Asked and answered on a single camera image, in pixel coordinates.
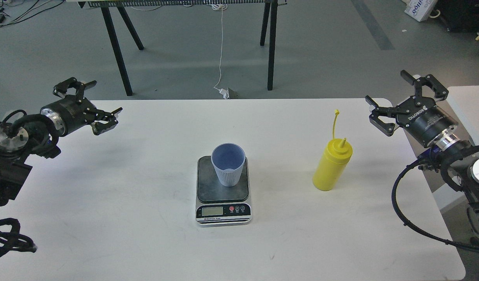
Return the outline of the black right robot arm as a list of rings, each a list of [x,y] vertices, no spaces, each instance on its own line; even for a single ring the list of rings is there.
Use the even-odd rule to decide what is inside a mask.
[[[397,128],[403,128],[425,151],[399,174],[392,187],[392,206],[404,226],[413,231],[452,245],[462,250],[479,254],[479,145],[472,145],[455,135],[457,121],[439,105],[449,92],[432,74],[413,77],[407,71],[401,77],[414,87],[414,94],[394,107],[382,107],[369,96],[369,121],[384,135],[391,136]],[[397,202],[397,187],[410,170],[418,168],[438,173],[454,191],[462,192],[468,200],[467,216],[474,233],[470,243],[454,242],[432,235],[413,224],[400,210]]]

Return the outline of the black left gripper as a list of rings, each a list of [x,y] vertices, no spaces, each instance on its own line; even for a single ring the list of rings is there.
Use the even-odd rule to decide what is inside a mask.
[[[122,107],[113,112],[97,109],[84,98],[85,90],[97,85],[97,81],[81,82],[76,78],[68,78],[53,87],[53,94],[63,98],[41,108],[41,114],[51,119],[60,137],[90,125],[94,135],[100,135],[117,126],[117,117]],[[75,89],[74,98],[67,98],[68,89]]]

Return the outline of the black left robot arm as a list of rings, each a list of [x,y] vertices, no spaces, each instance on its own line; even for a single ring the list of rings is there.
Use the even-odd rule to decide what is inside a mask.
[[[117,126],[121,107],[106,112],[85,98],[85,90],[96,84],[68,78],[53,88],[59,100],[45,105],[38,114],[15,110],[0,121],[0,207],[19,194],[32,170],[25,163],[30,155],[56,158],[61,153],[61,137],[84,126],[91,126],[95,135]]]

